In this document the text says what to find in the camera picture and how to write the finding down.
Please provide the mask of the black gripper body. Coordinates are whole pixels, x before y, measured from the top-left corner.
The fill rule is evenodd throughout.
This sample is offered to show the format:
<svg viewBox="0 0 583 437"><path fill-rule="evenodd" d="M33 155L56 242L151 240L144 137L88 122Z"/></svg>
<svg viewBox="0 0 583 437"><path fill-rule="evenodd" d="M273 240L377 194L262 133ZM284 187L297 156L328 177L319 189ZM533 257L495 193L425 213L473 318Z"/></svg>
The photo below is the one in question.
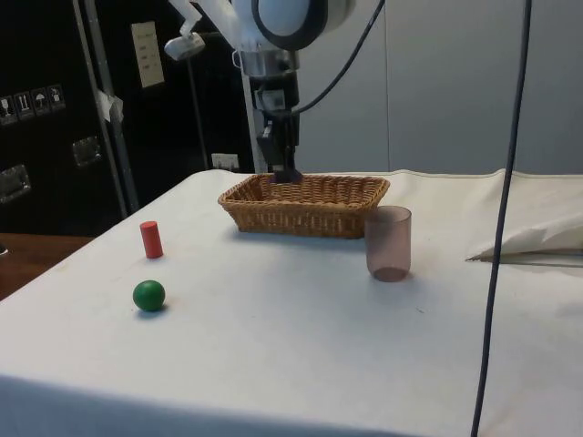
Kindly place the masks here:
<svg viewBox="0 0 583 437"><path fill-rule="evenodd" d="M251 102L255 109L270 111L291 110L299 105L299 86L296 73L275 77L250 77Z"/></svg>

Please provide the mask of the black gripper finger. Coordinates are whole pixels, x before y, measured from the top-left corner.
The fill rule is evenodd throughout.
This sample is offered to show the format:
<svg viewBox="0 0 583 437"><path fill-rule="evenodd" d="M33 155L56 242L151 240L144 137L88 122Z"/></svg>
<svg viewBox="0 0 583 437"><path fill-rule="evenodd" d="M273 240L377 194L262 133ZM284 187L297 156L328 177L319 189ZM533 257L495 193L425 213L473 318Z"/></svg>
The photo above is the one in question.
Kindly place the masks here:
<svg viewBox="0 0 583 437"><path fill-rule="evenodd" d="M300 117L291 116L286 121L286 146L285 146L285 173L288 178L299 178L301 173L295 164L295 151L299 144Z"/></svg>
<svg viewBox="0 0 583 437"><path fill-rule="evenodd" d="M265 118L257 134L261 152L273 172L285 169L285 127L280 120Z"/></svg>

